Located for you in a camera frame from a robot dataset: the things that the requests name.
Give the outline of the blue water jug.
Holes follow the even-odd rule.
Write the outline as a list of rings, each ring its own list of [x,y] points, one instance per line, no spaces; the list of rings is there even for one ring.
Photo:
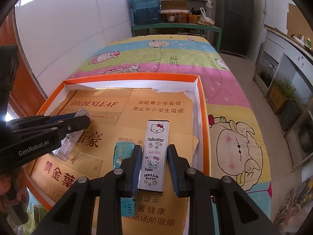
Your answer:
[[[160,0],[130,0],[135,25],[161,23]]]

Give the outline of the teal rectangular box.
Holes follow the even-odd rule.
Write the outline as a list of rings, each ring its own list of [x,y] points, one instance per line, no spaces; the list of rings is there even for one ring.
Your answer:
[[[113,169],[118,169],[124,159],[130,158],[135,144],[131,142],[117,142],[113,154]],[[122,217],[133,217],[135,215],[134,198],[121,198]]]

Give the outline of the white kitchen counter cabinet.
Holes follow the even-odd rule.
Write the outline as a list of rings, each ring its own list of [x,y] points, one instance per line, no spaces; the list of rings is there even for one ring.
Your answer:
[[[265,25],[266,37],[256,60],[253,80],[266,100],[274,79],[290,81],[296,88],[302,114],[289,130],[283,130],[292,166],[312,159],[312,55],[293,39]]]

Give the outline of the colourful cartoon quilt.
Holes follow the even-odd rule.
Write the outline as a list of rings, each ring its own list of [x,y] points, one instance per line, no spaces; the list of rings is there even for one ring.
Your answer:
[[[239,82],[202,37],[150,35],[115,41],[62,80],[39,110],[63,115],[85,109],[91,125],[66,161],[52,154],[28,164],[27,185],[46,209],[81,176],[99,178],[119,165],[124,147],[148,149],[144,165],[163,170],[163,192],[145,181],[124,234],[186,234],[189,202],[172,188],[160,135],[204,174],[230,176],[271,215],[270,162],[257,119]]]

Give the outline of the orange-rimmed cardboard tray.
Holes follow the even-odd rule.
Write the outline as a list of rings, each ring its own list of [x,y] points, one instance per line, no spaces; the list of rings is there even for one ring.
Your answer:
[[[91,118],[71,151],[46,154],[26,167],[26,184],[46,209],[79,177],[97,179],[120,168],[134,146],[143,150],[139,187],[122,200],[124,234],[183,234],[188,200],[176,198],[165,160],[168,145],[205,174],[210,136],[204,88],[197,75],[126,73],[65,80],[39,110],[65,115],[79,110]]]

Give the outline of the green bench table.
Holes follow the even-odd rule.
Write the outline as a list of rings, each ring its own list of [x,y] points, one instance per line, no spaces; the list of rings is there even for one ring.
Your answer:
[[[196,30],[205,30],[211,31],[218,34],[216,41],[216,50],[220,52],[221,49],[221,39],[222,39],[222,29],[213,26],[213,25],[201,25],[201,24],[191,24],[191,23],[155,23],[155,24],[146,24],[146,25],[133,25],[131,26],[132,36],[136,37],[137,30],[146,30],[146,29],[196,29]]]

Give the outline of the red wooden door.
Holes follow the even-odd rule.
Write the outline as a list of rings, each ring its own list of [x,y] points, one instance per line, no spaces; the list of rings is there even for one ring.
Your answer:
[[[17,29],[15,23],[15,11],[7,15],[1,26],[1,45],[17,45]],[[9,104],[19,117],[29,117],[37,114],[46,98],[37,87],[28,67],[25,64],[24,55],[19,47],[19,68],[16,73],[13,90],[10,93]]]

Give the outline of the clear floral plastic case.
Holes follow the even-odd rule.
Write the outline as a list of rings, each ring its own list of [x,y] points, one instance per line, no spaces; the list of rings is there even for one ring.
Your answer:
[[[78,139],[82,135],[83,131],[87,129],[91,123],[91,115],[85,109],[79,109],[74,117],[79,116],[87,116],[89,118],[89,122],[86,125],[80,125],[80,130],[68,133],[64,139],[61,140],[61,147],[53,151],[53,154],[59,159],[66,161],[69,157],[71,151],[73,150],[75,144],[78,142]]]

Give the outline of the black refrigerator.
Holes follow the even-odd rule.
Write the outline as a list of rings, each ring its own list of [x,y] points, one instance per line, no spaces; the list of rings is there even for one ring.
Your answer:
[[[215,25],[222,30],[220,51],[247,55],[253,14],[254,0],[216,0]]]

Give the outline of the potted green plant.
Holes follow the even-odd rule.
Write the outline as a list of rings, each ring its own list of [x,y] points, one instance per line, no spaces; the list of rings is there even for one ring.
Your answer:
[[[267,102],[278,116],[282,130],[289,130],[302,114],[296,88],[288,80],[273,80]]]

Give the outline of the brown cardboard wall panel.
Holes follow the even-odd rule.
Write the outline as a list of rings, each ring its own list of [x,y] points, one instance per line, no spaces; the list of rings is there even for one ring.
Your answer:
[[[306,21],[303,14],[300,12],[297,6],[289,3],[289,11],[287,13],[286,28],[288,31],[288,36],[294,34],[298,36],[301,33],[305,40],[309,38],[312,41],[313,32],[310,25]]]

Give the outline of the white Hello Kitty box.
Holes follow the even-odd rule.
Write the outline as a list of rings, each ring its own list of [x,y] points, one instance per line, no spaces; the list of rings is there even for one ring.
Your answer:
[[[163,192],[168,135],[169,121],[148,121],[138,189],[156,193]]]

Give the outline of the plastic bag of food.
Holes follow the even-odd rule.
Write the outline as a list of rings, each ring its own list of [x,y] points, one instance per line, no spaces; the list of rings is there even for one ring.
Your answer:
[[[201,16],[198,19],[197,24],[207,25],[207,26],[215,25],[215,21],[213,21],[210,17],[206,16],[206,12],[203,7],[200,8],[200,11],[201,11]]]

